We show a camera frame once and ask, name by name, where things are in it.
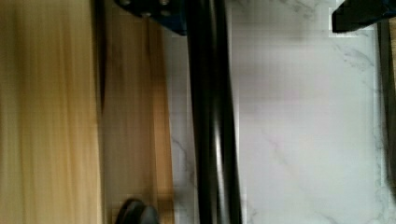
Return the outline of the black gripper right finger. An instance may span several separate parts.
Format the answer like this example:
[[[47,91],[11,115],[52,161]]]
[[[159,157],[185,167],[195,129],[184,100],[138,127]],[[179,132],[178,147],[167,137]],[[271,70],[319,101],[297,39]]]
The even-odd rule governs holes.
[[[332,31],[354,32],[395,15],[396,0],[345,0],[332,13]]]

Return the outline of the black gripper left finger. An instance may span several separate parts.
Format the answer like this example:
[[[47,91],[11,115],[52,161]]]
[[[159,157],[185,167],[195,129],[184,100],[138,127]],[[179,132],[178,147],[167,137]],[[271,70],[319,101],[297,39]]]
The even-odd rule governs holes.
[[[187,34],[185,0],[114,0],[136,17],[149,17],[178,35]]]

